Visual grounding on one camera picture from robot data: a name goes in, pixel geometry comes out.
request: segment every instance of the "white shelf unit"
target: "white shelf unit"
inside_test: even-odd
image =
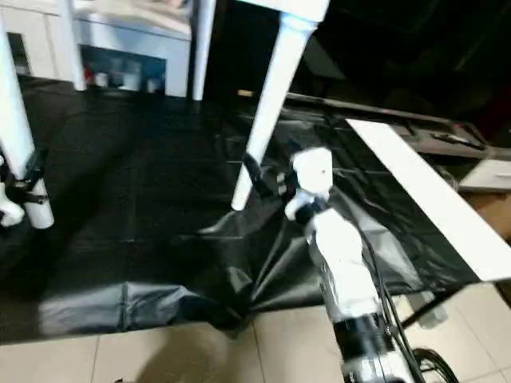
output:
[[[56,0],[0,0],[8,32],[21,34],[31,73],[72,81]],[[78,43],[165,60],[165,93],[185,97],[192,42],[190,17],[163,3],[133,14],[103,14],[91,0],[75,3]]]

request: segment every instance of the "beige floor tile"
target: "beige floor tile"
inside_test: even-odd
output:
[[[263,383],[252,327],[236,340],[210,325],[103,335],[93,383]]]
[[[511,367],[511,310],[493,285],[467,287],[453,301],[495,365]]]
[[[3,345],[0,381],[90,383],[97,337]]]
[[[504,369],[501,372],[507,383],[511,383],[511,369]]]
[[[479,377],[478,379],[474,379],[469,383],[507,383],[504,379],[504,376],[501,372],[491,373],[490,375],[485,375],[484,377]]]
[[[418,324],[406,330],[411,346],[434,349],[453,369],[460,381],[495,372],[498,368],[453,305],[445,306],[448,319],[431,330]],[[411,313],[408,301],[398,303],[400,315]]]
[[[343,381],[324,307],[261,314],[254,326],[266,383]]]

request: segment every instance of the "dark background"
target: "dark background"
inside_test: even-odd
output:
[[[222,0],[216,13],[207,96],[259,93],[278,12]],[[487,138],[511,120],[508,0],[331,0],[314,36],[345,79],[317,94],[302,62],[293,92],[467,120]]]

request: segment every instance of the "black tarp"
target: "black tarp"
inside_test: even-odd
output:
[[[221,108],[22,79],[55,225],[1,233],[0,338],[19,342],[206,321],[320,304],[299,227],[281,203],[230,200],[253,107]],[[477,276],[342,119],[284,110],[263,162],[301,148],[334,154],[331,203],[356,219],[393,294]],[[342,251],[339,239],[339,251]]]

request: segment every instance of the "table leg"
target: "table leg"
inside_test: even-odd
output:
[[[58,13],[60,16],[62,37],[65,41],[64,49],[67,50],[71,72],[73,74],[74,88],[78,91],[85,90],[85,74],[81,62],[80,46],[77,40],[77,31],[74,24],[73,0],[57,0]]]
[[[9,40],[0,18],[0,147],[9,169],[17,179],[22,179],[26,172],[26,163],[34,152],[34,140],[26,118],[22,93],[10,52]],[[34,189],[35,194],[47,194],[43,181]],[[26,203],[26,212],[30,222],[37,229],[46,229],[53,225],[50,204]]]
[[[458,291],[459,290],[453,290],[445,293],[436,293],[434,295],[434,300],[432,300],[429,303],[426,303],[423,307],[421,307],[413,314],[411,314],[407,319],[402,321],[403,329],[412,326],[423,315],[428,314],[431,310],[434,310],[437,306],[440,306],[442,303],[453,297]]]
[[[255,113],[254,125],[248,139],[247,152],[260,164],[270,142],[280,109],[295,76],[305,45],[318,23],[297,18],[292,14],[281,14],[280,28],[263,92]],[[241,211],[245,208],[252,182],[247,169],[242,165],[231,206]]]
[[[208,67],[209,45],[215,18],[216,0],[199,0],[199,15],[196,29],[195,68],[193,72],[192,98],[201,101]]]

